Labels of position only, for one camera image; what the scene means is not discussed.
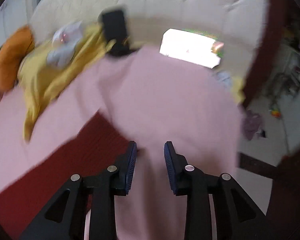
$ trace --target floor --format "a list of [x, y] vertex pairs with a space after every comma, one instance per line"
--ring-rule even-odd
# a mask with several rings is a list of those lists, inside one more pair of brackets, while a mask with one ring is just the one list
[[[282, 157], [287, 154], [287, 144], [282, 121], [271, 116], [269, 113], [269, 101], [265, 97], [253, 100], [248, 109], [259, 113], [263, 117], [267, 138], [257, 138], [254, 136], [251, 141], [248, 141], [242, 136], [238, 151], [277, 166]], [[266, 214], [270, 200], [272, 179], [238, 168], [236, 180], [263, 213]]]

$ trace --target mattress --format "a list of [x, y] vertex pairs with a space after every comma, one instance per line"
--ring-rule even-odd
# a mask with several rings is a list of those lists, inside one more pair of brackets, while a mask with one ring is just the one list
[[30, 25], [38, 44], [69, 22], [95, 22], [117, 6], [126, 9], [135, 44], [159, 46], [170, 28], [213, 33], [226, 44], [220, 68], [244, 77], [262, 38], [268, 0], [41, 0]]

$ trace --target pink blanket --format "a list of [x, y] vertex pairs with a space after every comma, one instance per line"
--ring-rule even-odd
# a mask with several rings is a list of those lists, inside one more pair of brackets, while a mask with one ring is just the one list
[[128, 57], [105, 57], [78, 76], [22, 139], [26, 108], [21, 88], [0, 103], [0, 192], [76, 135], [100, 109], [138, 144], [127, 197], [117, 197], [120, 240], [183, 239], [186, 198], [170, 190], [163, 146], [204, 172], [234, 175], [241, 112], [202, 66], [169, 58], [152, 47]]

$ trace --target bed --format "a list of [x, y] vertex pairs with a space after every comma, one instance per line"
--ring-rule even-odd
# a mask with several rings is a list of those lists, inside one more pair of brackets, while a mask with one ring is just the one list
[[[133, 44], [148, 45], [122, 59], [125, 67], [133, 65], [127, 72], [124, 67], [122, 71], [114, 68], [113, 59], [105, 57], [78, 76], [40, 117], [29, 144], [21, 136], [23, 91], [17, 87], [7, 93], [0, 103], [0, 192], [75, 136], [100, 109], [121, 134], [145, 151], [136, 165], [136, 173], [143, 174], [136, 177], [136, 184], [154, 180], [150, 193], [144, 189], [141, 194], [137, 187], [129, 198], [116, 199], [120, 210], [135, 205], [116, 214], [119, 239], [182, 239], [186, 200], [176, 199], [168, 180], [161, 180], [166, 173], [163, 155], [162, 160], [157, 158], [162, 142], [172, 140], [179, 152], [207, 173], [235, 176], [241, 111], [231, 95], [218, 88], [210, 71], [158, 55], [162, 35], [169, 28], [217, 34], [226, 44], [219, 69], [244, 78], [262, 37], [267, 1], [41, 0], [30, 21], [36, 44], [69, 22], [95, 22], [104, 9], [122, 5]], [[156, 66], [152, 68], [146, 60], [154, 58]], [[167, 86], [155, 85], [157, 80], [166, 81]], [[170, 96], [176, 99], [171, 100], [172, 105], [164, 105]], [[135, 99], [138, 103], [124, 102]], [[127, 220], [137, 225], [137, 232], [125, 223]]]

